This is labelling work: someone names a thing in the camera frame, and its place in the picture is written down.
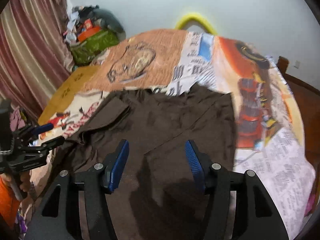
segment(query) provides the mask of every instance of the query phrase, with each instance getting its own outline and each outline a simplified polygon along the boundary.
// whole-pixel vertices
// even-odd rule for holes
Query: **brown cloth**
[[[118,239],[195,239],[207,197],[196,190],[185,142],[193,139],[212,161],[232,170],[235,130],[230,94],[198,85],[177,97],[114,91],[57,153],[53,170],[84,171],[127,139],[119,188],[107,196]]]

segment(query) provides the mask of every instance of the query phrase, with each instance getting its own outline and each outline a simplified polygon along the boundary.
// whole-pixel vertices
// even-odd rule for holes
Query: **white wall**
[[[291,74],[320,90],[320,26],[304,0],[71,0],[100,5],[123,24],[127,38],[156,28],[174,28],[199,12],[219,35],[253,43],[265,55],[287,57]],[[300,62],[299,69],[293,67]]]
[[[67,14],[70,15],[72,13],[73,4],[71,0],[67,0]]]

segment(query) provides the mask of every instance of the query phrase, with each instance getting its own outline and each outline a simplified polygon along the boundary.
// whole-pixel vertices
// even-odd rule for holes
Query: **green bag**
[[[70,51],[76,64],[88,65],[105,48],[118,43],[119,39],[115,33],[110,30],[101,30],[80,44],[70,45]]]

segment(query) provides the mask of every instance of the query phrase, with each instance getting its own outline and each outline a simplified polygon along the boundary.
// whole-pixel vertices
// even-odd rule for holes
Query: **striped curtain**
[[[73,66],[66,9],[66,0],[10,0],[0,15],[0,95],[34,118]]]
[[[5,97],[1,94],[1,91],[0,91],[0,104],[4,99],[5,99]]]

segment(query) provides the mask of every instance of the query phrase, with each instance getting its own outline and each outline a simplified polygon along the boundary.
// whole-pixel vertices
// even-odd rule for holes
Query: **clutter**
[[[84,21],[84,27],[87,31],[93,28],[92,22],[90,21],[90,19],[87,19]]]
[[[110,30],[100,30],[81,43],[70,44],[70,51],[76,64],[89,65],[96,55],[118,43],[119,39],[115,33]]]
[[[72,8],[67,30],[62,36],[75,63],[87,65],[104,49],[118,44],[116,33],[123,32],[122,25],[110,11],[100,9],[98,5],[77,6]]]

